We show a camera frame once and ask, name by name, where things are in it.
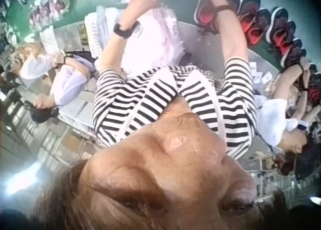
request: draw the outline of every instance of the eye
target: eye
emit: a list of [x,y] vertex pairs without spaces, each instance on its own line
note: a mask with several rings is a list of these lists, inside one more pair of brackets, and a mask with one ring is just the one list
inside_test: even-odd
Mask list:
[[243,214],[250,210],[254,206],[254,203],[245,203],[238,200],[231,201],[222,206],[222,210],[230,213]]

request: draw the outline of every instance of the brown hair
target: brown hair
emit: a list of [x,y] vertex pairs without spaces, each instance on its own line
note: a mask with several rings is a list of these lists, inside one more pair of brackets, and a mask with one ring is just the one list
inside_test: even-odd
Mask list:
[[[100,198],[103,209],[100,218],[95,218],[85,201],[90,203],[91,199],[83,199],[78,187],[79,178],[88,160],[76,162],[71,168],[57,175],[51,186],[39,193],[36,207],[30,217],[32,229],[41,230],[161,230],[159,222],[151,216],[148,207],[139,208],[125,207],[109,197]],[[247,229],[289,229],[294,227],[292,219],[288,215],[285,197],[281,191],[274,194],[269,203],[258,204],[263,220],[258,219],[249,224]]]
[[80,196],[83,190],[78,187],[87,161],[78,161],[69,169],[64,169],[45,191],[39,192],[30,217],[33,225],[52,230],[162,229],[154,228],[147,207],[129,209],[109,197],[102,198],[102,201],[105,201],[103,204],[108,206],[109,212],[104,212],[104,218],[108,219],[109,223],[106,225],[95,219]]

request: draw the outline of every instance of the blonde woman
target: blonde woman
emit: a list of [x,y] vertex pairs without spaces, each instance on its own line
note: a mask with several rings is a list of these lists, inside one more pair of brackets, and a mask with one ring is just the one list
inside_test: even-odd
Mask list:
[[35,79],[53,67],[53,56],[46,53],[41,43],[27,43],[19,46],[11,71],[24,79]]

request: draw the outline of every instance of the black hair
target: black hair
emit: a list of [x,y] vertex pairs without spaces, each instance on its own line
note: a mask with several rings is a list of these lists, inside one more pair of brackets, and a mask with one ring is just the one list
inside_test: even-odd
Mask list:
[[38,124],[44,123],[50,118],[56,118],[59,115],[58,107],[38,109],[34,107],[33,104],[29,101],[25,101],[24,106],[27,110],[30,111],[31,119]]

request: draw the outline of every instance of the white shirt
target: white shirt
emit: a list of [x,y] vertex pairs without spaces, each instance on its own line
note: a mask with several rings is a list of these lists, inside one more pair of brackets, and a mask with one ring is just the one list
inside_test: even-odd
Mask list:
[[46,74],[52,66],[52,56],[41,54],[35,58],[30,54],[20,70],[20,76],[27,80],[39,78]]

